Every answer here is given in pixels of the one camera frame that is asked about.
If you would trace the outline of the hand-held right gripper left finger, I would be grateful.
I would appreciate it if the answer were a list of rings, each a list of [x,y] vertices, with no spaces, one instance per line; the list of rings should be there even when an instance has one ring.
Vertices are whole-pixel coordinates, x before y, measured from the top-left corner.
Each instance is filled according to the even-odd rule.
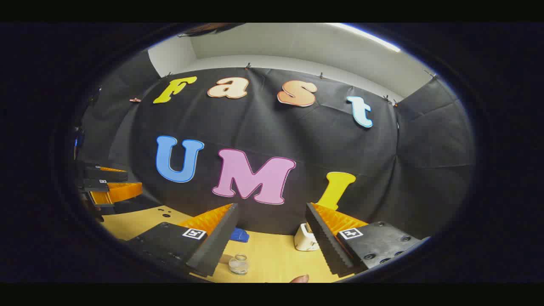
[[[128,240],[144,259],[178,275],[212,276],[239,219],[231,203],[192,217],[181,224],[161,222]]]

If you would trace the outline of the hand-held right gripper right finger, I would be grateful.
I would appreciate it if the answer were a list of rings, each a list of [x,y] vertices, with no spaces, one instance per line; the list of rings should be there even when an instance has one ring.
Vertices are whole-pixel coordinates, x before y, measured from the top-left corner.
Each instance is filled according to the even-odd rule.
[[[333,275],[359,274],[418,247],[422,240],[384,221],[366,223],[316,203],[306,221]]]

